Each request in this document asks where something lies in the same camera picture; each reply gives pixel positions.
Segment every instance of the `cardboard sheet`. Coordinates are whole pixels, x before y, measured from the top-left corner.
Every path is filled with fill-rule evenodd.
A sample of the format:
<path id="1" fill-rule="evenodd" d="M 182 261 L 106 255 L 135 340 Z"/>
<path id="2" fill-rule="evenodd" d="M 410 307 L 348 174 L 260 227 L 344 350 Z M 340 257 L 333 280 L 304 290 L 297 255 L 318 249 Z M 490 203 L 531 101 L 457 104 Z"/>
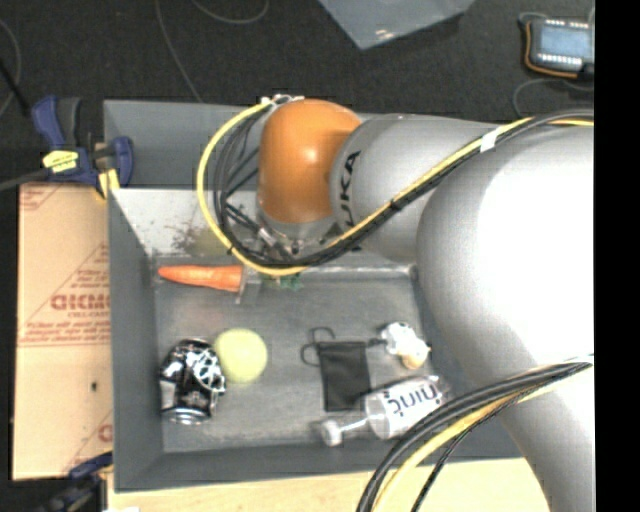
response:
<path id="1" fill-rule="evenodd" d="M 105 200 L 22 186 L 13 478 L 64 476 L 112 445 Z"/>

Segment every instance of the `plastic bottle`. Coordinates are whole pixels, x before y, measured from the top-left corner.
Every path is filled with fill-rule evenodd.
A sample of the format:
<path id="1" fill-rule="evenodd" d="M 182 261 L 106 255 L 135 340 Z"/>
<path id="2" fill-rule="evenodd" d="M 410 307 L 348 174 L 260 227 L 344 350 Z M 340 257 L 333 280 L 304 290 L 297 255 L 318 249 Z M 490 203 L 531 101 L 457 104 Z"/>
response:
<path id="1" fill-rule="evenodd" d="M 439 377 L 411 378 L 365 395 L 360 410 L 322 421 L 320 434 L 327 446 L 338 446 L 345 438 L 367 431 L 380 439 L 391 439 L 409 430 L 444 401 Z"/>

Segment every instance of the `electronic device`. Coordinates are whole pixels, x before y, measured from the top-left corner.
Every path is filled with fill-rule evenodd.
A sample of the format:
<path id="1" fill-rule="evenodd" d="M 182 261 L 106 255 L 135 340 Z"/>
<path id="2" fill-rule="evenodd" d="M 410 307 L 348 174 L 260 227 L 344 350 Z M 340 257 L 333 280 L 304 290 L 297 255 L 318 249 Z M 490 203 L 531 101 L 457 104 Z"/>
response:
<path id="1" fill-rule="evenodd" d="M 595 75 L 595 24 L 541 17 L 527 21 L 524 30 L 528 68 L 571 79 Z"/>

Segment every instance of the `display screen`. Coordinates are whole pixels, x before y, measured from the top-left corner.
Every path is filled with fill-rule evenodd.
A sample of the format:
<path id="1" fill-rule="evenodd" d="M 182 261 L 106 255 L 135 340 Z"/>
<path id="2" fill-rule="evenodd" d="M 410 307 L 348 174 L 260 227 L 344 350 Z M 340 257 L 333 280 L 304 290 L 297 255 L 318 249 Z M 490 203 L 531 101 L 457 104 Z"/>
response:
<path id="1" fill-rule="evenodd" d="M 552 55 L 590 59 L 593 55 L 591 31 L 566 27 L 542 27 L 539 50 L 541 53 Z"/>

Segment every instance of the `bottle label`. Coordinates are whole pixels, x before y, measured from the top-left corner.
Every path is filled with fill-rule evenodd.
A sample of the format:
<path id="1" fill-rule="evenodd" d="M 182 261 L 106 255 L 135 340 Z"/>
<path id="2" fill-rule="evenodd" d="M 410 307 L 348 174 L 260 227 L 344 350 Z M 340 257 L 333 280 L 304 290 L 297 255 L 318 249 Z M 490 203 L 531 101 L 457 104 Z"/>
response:
<path id="1" fill-rule="evenodd" d="M 444 401 L 438 378 L 421 378 L 391 386 L 381 392 L 382 405 L 389 420 L 387 438 L 409 430 Z"/>

